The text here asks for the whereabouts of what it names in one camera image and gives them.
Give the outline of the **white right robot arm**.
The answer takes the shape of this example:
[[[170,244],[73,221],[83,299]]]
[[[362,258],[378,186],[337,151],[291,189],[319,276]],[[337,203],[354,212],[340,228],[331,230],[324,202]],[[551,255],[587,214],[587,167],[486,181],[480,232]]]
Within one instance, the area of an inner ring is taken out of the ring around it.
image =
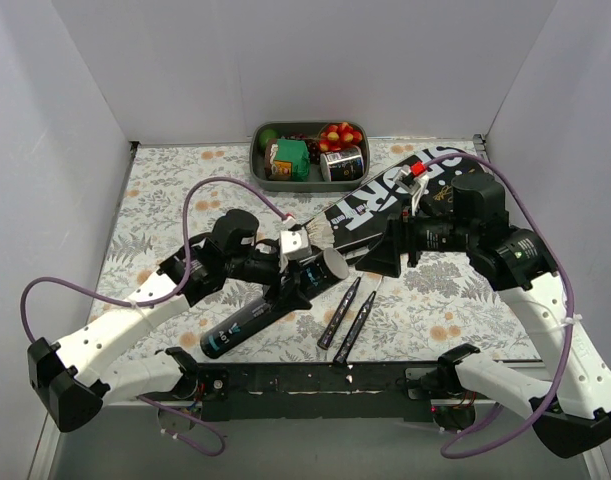
[[[442,354],[419,386],[460,397],[479,393],[528,421],[552,453],[570,458],[611,438],[611,370],[572,310],[572,293],[543,239],[511,225],[505,188],[488,173],[452,182],[453,209],[417,216],[406,205],[357,263],[360,271],[397,278],[401,256],[460,252],[519,319],[552,379],[506,367],[471,344]]]

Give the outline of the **white feather shuttlecock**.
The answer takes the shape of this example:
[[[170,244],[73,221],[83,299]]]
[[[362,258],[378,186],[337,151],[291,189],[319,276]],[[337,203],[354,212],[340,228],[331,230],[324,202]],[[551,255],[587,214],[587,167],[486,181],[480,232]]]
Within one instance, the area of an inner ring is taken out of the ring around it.
[[[305,224],[311,244],[320,250],[333,248],[334,229],[325,215],[316,216]]]

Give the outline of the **black shuttlecock tube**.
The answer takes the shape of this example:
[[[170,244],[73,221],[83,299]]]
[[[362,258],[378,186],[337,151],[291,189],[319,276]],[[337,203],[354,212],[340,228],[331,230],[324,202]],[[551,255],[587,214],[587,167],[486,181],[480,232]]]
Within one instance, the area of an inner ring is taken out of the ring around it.
[[[349,267],[341,253],[333,248],[327,248],[322,253],[325,283],[319,295],[349,275]],[[208,358],[217,359],[287,314],[270,312],[263,295],[205,332],[200,339],[200,349]]]

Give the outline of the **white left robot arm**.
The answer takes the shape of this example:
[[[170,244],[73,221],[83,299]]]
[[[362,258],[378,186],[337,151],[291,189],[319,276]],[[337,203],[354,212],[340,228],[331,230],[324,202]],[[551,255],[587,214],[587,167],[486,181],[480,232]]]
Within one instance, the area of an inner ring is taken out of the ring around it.
[[[30,385],[62,432],[88,423],[106,404],[143,394],[168,392],[178,400],[201,389],[198,365],[171,348],[124,369],[112,363],[164,322],[221,290],[229,279],[259,284],[261,303],[244,320],[209,335],[209,356],[243,342],[294,310],[310,308],[333,273],[344,275],[335,250],[313,254],[307,232],[291,227],[274,242],[259,242],[258,219],[240,209],[220,217],[211,232],[190,238],[168,257],[125,307],[57,341],[39,338],[28,351]]]

